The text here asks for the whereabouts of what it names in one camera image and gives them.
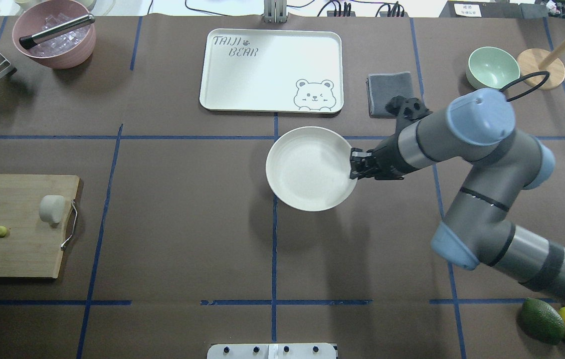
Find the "pink bowl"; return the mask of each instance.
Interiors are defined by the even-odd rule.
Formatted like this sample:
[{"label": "pink bowl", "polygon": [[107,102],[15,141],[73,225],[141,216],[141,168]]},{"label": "pink bowl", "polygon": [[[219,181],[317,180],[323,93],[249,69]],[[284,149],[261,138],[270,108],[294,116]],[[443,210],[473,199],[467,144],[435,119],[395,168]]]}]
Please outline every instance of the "pink bowl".
[{"label": "pink bowl", "polygon": [[18,39],[22,36],[36,34],[41,31],[41,27],[45,24],[46,16],[63,13],[70,18],[77,18],[89,13],[86,7],[81,3],[73,0],[48,0],[41,2],[30,9],[27,9],[14,24],[11,31],[11,40],[14,46],[25,56],[33,59],[37,63],[50,68],[70,68],[82,64],[94,51],[96,45],[96,29],[94,24],[89,25],[89,30],[85,38],[70,50],[60,55],[39,57],[32,55],[25,50]]}]

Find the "white plate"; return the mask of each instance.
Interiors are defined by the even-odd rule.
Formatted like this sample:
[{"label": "white plate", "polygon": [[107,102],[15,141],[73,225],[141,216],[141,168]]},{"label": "white plate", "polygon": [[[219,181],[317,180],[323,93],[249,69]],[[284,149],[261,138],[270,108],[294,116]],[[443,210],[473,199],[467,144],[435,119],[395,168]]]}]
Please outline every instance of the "white plate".
[{"label": "white plate", "polygon": [[335,113],[343,83],[334,32],[216,29],[207,35],[199,99],[214,111]]},{"label": "white plate", "polygon": [[351,145],[322,127],[284,134],[267,156],[267,181],[278,198],[303,211],[324,211],[342,203],[355,188],[350,179]]}]

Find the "ice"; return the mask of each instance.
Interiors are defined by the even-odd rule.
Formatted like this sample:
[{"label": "ice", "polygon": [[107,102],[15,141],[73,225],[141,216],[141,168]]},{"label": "ice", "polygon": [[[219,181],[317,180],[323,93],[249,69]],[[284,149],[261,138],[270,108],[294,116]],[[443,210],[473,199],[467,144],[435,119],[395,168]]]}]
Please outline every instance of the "ice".
[{"label": "ice", "polygon": [[[48,30],[69,20],[72,20],[72,18],[63,13],[57,14],[57,16],[50,15],[45,18],[45,25],[41,27],[41,30]],[[57,36],[30,48],[29,53],[37,57],[50,57],[63,54],[80,43],[87,35],[88,30],[89,27],[84,26],[80,29],[70,31],[67,34]]]}]

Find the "light blue joint cap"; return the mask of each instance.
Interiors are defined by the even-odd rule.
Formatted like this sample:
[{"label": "light blue joint cap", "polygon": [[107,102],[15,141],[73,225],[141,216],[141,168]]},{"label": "light blue joint cap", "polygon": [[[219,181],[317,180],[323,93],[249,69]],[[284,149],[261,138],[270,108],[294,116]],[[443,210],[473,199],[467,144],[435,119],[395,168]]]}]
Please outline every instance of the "light blue joint cap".
[{"label": "light blue joint cap", "polygon": [[515,111],[503,93],[483,88],[453,100],[446,108],[446,122],[469,145],[490,146],[515,129]]},{"label": "light blue joint cap", "polygon": [[431,241],[431,247],[433,247],[435,253],[465,270],[474,270],[480,264],[478,257],[444,222],[440,222],[439,227],[437,227]]},{"label": "light blue joint cap", "polygon": [[535,177],[533,182],[524,186],[523,189],[525,190],[532,190],[539,187],[540,184],[551,177],[553,170],[555,170],[555,155],[553,155],[553,152],[544,146],[540,140],[536,139],[536,141],[540,144],[540,148],[542,149],[542,166],[540,166],[540,172],[537,173],[537,177]]}]

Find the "bear drawing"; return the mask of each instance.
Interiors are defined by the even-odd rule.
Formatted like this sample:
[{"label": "bear drawing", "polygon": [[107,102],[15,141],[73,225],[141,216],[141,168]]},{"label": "bear drawing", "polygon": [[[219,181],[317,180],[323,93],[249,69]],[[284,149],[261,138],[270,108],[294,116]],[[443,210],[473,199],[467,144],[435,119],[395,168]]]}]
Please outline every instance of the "bear drawing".
[{"label": "bear drawing", "polygon": [[298,93],[293,98],[298,110],[328,111],[335,106],[335,96],[333,96],[333,82],[324,80],[323,82],[308,82],[305,79],[296,82]]}]

